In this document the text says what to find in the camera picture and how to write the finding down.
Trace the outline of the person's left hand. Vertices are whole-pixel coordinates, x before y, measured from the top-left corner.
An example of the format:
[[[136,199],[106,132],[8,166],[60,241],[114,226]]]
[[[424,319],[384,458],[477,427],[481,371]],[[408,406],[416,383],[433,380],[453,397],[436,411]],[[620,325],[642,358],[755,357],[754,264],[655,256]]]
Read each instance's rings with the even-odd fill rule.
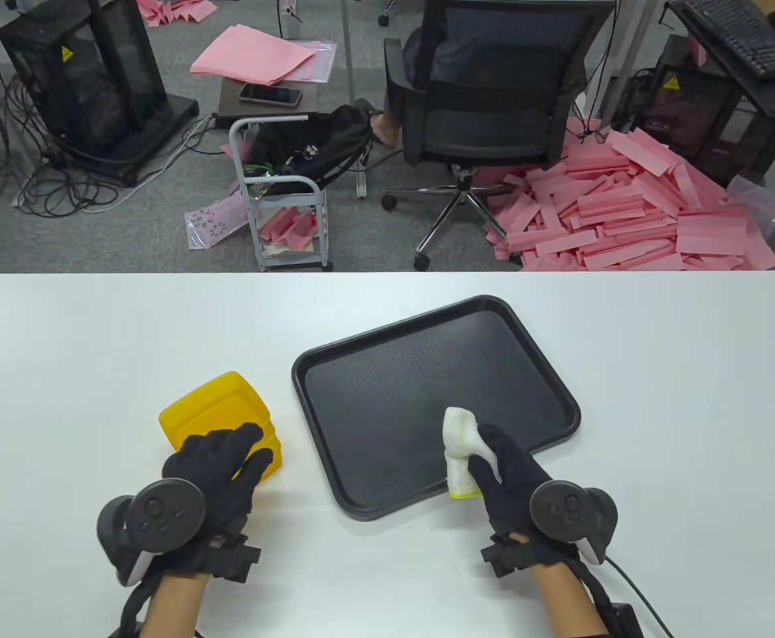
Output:
[[[150,572],[169,576],[209,575],[245,583],[260,550],[247,545],[243,529],[254,491],[273,461],[273,451],[257,449],[264,435],[256,423],[190,435],[162,467],[165,479],[198,487],[205,519],[196,535],[175,551],[154,559]]]

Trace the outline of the person's right hand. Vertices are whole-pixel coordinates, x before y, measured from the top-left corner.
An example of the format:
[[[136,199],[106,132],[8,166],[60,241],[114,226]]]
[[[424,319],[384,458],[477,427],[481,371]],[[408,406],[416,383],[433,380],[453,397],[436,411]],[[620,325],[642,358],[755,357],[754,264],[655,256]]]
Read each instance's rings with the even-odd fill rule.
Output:
[[[496,455],[500,478],[480,456],[469,457],[469,472],[481,490],[494,530],[481,555],[496,577],[531,566],[554,566],[576,557],[570,545],[551,540],[534,525],[530,499],[548,473],[496,425],[479,425],[479,434]]]

